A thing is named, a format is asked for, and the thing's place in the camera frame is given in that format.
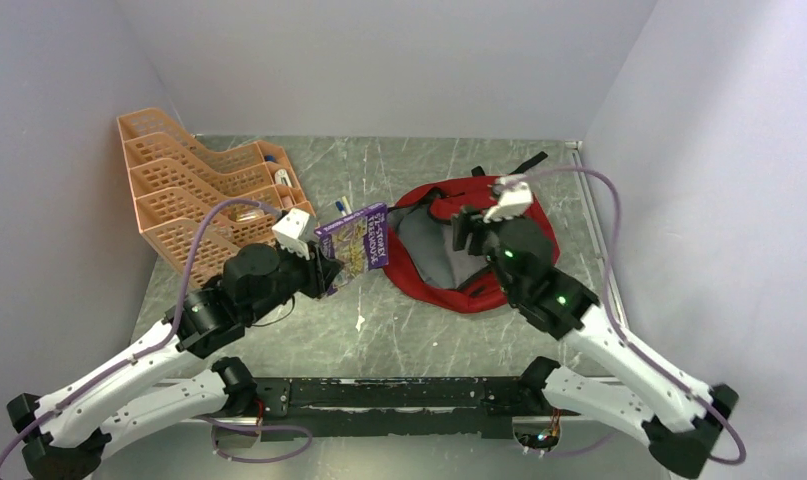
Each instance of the black wire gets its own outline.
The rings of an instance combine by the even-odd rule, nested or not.
[[[276,320],[274,320],[272,322],[263,323],[261,325],[250,325],[250,326],[251,327],[269,327],[269,326],[273,325],[274,323],[279,323],[279,322],[285,320],[286,318],[288,318],[289,315],[291,315],[291,312],[293,312],[293,311],[294,311],[294,297],[291,297],[291,310],[289,310],[288,313],[286,313],[285,315],[277,318]]]

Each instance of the backpack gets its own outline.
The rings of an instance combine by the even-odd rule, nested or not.
[[[538,155],[522,163],[511,175],[524,173],[547,158]],[[451,217],[463,206],[486,209],[497,202],[491,185],[499,178],[485,175],[482,167],[471,177],[421,185],[403,195],[388,210],[388,265],[385,275],[406,295],[458,313],[477,313],[506,304],[506,297],[483,256],[454,251]],[[524,212],[554,245],[553,227],[538,200]]]

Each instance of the book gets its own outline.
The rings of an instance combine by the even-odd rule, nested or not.
[[[342,262],[327,294],[359,275],[388,265],[388,206],[374,203],[315,229],[325,257]]]

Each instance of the marble tabletop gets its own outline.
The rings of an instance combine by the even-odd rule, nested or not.
[[[549,158],[539,168],[571,165],[579,158],[564,142],[553,141],[198,138],[214,150],[258,138],[282,145],[321,223],[338,218],[334,202],[341,195],[347,195],[354,209],[378,201],[393,204],[416,186],[470,175],[478,165],[488,174],[506,174],[541,150]],[[557,266],[600,293],[597,219],[581,179],[562,174],[531,186],[556,232],[562,252]],[[133,341],[175,304],[178,285],[178,274],[157,260]],[[290,305],[281,307],[269,317],[279,318],[288,308]],[[293,313],[284,321],[248,329],[243,339],[177,376],[193,376],[222,356],[241,357],[260,377],[517,375],[539,355],[554,358],[582,375],[608,375],[591,359],[529,326],[509,307],[458,315],[403,295],[380,270],[362,275],[322,303],[298,296]]]

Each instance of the perforated plastic basket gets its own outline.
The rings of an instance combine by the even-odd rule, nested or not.
[[[118,129],[138,229],[178,272],[185,268],[199,222],[227,198],[315,214],[282,147],[257,141],[214,152],[155,108],[118,117]],[[273,161],[265,161],[265,156]],[[274,184],[278,170],[287,172],[292,187]],[[242,246],[273,243],[274,222],[272,216],[244,205],[216,215],[197,250],[192,284],[199,287],[220,273],[223,262]]]

